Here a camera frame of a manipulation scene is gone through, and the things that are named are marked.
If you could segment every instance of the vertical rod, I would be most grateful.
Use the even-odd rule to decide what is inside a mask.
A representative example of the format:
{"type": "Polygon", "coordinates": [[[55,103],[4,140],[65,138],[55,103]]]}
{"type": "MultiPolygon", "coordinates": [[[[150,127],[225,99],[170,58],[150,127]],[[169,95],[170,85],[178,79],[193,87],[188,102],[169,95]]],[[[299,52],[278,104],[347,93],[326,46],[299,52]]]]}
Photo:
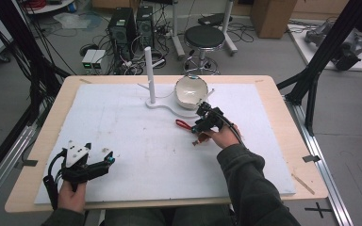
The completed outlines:
{"type": "Polygon", "coordinates": [[[178,35],[178,14],[177,14],[178,0],[173,0],[173,36],[178,35]]]}
{"type": "Polygon", "coordinates": [[[231,10],[232,10],[233,4],[234,4],[234,0],[227,0],[227,4],[225,5],[224,20],[222,21],[222,32],[224,34],[227,33],[228,23],[230,21],[231,10]]]}
{"type": "Polygon", "coordinates": [[[151,97],[151,104],[154,104],[156,102],[154,67],[152,66],[152,53],[151,53],[151,47],[149,46],[145,48],[145,59],[146,59],[146,72],[148,73],[149,94],[151,97]]]}

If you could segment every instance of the white stand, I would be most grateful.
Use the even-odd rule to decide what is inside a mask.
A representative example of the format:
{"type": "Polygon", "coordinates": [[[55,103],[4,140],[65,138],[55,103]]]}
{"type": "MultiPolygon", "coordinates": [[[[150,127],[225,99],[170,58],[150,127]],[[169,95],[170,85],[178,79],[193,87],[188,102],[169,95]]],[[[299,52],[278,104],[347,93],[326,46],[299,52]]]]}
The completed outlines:
{"type": "Polygon", "coordinates": [[[224,20],[222,21],[222,32],[225,35],[225,44],[228,46],[228,48],[231,50],[231,56],[234,55],[238,51],[237,46],[232,42],[230,37],[227,34],[228,29],[228,23],[231,16],[231,10],[234,4],[234,0],[228,0],[227,4],[225,5],[225,14],[224,14],[224,20]]]}
{"type": "Polygon", "coordinates": [[[152,65],[152,55],[151,55],[151,47],[145,48],[145,59],[146,59],[146,72],[148,73],[148,83],[149,83],[149,99],[146,100],[146,105],[150,109],[156,108],[166,108],[170,110],[174,115],[184,118],[184,119],[195,119],[198,116],[195,114],[194,110],[188,110],[180,106],[173,93],[170,93],[166,97],[156,97],[155,96],[155,80],[154,80],[154,70],[153,68],[162,63],[164,60],[160,60],[159,62],[152,65]]]}
{"type": "Polygon", "coordinates": [[[181,46],[180,39],[178,39],[177,4],[178,0],[173,0],[173,30],[171,31],[171,35],[175,46],[175,50],[177,51],[178,54],[178,59],[182,59],[185,56],[185,52],[181,46]]]}

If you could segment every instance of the table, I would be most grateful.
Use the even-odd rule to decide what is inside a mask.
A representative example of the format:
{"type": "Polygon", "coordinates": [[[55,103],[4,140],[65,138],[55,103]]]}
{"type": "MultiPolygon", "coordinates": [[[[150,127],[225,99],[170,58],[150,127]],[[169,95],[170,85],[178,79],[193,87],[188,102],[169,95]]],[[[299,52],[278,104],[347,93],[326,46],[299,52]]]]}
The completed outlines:
{"type": "MultiPolygon", "coordinates": [[[[160,75],[157,84],[175,84],[180,75],[160,75]]],[[[292,173],[296,194],[283,196],[283,200],[323,199],[328,193],[313,162],[305,163],[302,157],[309,155],[304,141],[289,115],[288,109],[273,80],[265,75],[201,76],[208,84],[254,84],[268,114],[274,134],[292,173]]],[[[5,209],[10,213],[51,210],[49,204],[34,204],[41,184],[47,158],[55,146],[58,132],[81,84],[136,84],[147,83],[146,76],[71,76],[68,77],[49,113],[28,159],[38,160],[36,167],[24,167],[5,209]]],[[[148,202],[87,203],[86,209],[108,209],[140,206],[175,206],[191,204],[230,203],[229,199],[166,200],[148,202]]]]}

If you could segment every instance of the person's hand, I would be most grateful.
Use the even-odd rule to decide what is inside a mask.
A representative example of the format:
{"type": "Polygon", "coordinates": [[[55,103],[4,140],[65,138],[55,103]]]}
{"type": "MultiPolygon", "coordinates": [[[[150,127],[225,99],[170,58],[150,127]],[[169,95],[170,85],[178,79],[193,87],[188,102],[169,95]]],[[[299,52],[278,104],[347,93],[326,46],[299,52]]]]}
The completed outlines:
{"type": "Polygon", "coordinates": [[[76,192],[73,192],[72,184],[68,181],[63,181],[63,185],[58,193],[58,208],[82,213],[85,206],[86,189],[87,183],[83,183],[78,185],[76,192]]]}
{"type": "MultiPolygon", "coordinates": [[[[235,124],[234,128],[235,130],[237,130],[238,134],[240,135],[239,129],[235,124]]],[[[204,131],[204,133],[209,135],[214,140],[214,142],[222,149],[231,146],[233,144],[239,143],[234,133],[226,124],[222,127],[222,129],[219,132],[214,132],[213,130],[210,130],[210,131],[204,131]]]]}

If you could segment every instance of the box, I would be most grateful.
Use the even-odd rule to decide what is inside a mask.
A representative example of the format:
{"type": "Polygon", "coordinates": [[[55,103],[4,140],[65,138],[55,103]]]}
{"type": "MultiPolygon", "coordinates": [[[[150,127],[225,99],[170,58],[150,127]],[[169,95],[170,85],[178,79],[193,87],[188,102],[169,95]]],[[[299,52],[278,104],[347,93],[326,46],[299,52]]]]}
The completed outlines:
{"type": "Polygon", "coordinates": [[[132,8],[136,12],[140,0],[92,0],[94,8],[132,8]]]}
{"type": "Polygon", "coordinates": [[[326,20],[337,17],[349,0],[298,0],[292,18],[326,20]]]}
{"type": "Polygon", "coordinates": [[[255,0],[251,20],[259,38],[280,39],[297,0],[255,0]]]}

